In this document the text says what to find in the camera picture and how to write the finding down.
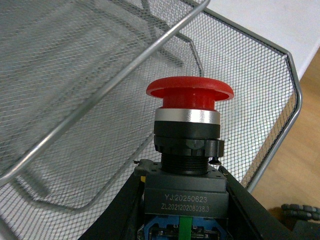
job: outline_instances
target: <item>green component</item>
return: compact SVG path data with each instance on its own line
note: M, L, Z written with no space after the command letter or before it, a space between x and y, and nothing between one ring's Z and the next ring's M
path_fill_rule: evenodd
M179 219L179 239L191 240L192 217L181 216Z

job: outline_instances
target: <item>metal mesh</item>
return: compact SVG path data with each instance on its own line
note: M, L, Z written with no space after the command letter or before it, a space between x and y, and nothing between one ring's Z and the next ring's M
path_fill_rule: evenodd
M0 173L191 9L179 0L0 3ZM179 34L0 189L21 239L77 239L108 207L133 160L159 160L147 85L170 76L228 83L223 165L248 186L296 109L288 56L209 13Z

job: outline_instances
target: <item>silver metal ring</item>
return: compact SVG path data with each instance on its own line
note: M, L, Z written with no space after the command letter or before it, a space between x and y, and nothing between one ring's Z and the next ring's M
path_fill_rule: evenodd
M172 121L220 125L218 111L184 109L184 108L158 108L155 111L155 121Z

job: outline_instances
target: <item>metal wire handle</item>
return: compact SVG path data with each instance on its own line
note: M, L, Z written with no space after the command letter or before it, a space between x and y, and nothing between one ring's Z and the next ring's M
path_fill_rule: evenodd
M208 4L210 0L204 0L195 7L189 14L182 18L176 25L157 39L152 45L144 50L129 65L123 68L114 78L108 81L102 88L93 94L88 100L74 110L65 120L59 123L52 131L42 138L35 146L27 151L12 167L5 171L0 177L0 187L13 180L30 162L39 157L51 144L61 137L70 129L82 116L92 109L100 100L126 76L134 71L148 57L161 48L169 41L178 31L185 27L194 19Z

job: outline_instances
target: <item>wooden floor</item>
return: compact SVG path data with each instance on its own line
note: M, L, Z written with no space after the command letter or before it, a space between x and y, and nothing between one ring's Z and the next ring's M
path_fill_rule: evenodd
M320 50L300 83L301 113L252 193L267 210L320 208Z

